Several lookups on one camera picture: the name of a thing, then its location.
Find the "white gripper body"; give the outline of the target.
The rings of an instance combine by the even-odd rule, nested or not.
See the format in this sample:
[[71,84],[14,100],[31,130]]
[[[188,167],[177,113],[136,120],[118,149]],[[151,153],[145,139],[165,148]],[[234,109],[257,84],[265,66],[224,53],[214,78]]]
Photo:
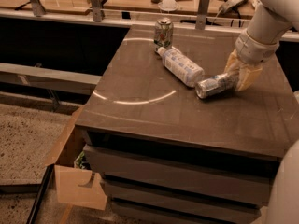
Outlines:
[[244,30],[235,41],[235,50],[239,59],[247,64],[267,62],[278,49],[278,43],[264,44],[251,38]]

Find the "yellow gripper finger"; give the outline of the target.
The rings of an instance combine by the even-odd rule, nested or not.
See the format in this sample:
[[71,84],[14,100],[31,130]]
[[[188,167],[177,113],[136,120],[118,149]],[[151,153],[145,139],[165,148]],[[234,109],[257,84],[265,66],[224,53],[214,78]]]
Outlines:
[[224,72],[227,73],[229,76],[238,76],[240,65],[242,64],[242,61],[239,59],[239,56],[237,54],[236,49],[234,49],[227,60],[227,63],[224,68]]
[[252,65],[242,63],[239,66],[239,79],[236,85],[237,91],[244,91],[251,86],[262,73],[263,67],[260,64]]

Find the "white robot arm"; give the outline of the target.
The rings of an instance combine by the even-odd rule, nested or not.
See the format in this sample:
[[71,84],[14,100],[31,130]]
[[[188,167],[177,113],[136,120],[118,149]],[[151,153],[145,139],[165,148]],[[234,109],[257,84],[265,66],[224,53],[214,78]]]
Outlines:
[[[263,62],[278,49],[280,38],[291,28],[299,29],[299,0],[260,1],[224,69],[238,76],[237,91],[247,89],[261,74]],[[299,141],[278,168],[265,224],[299,224]]]

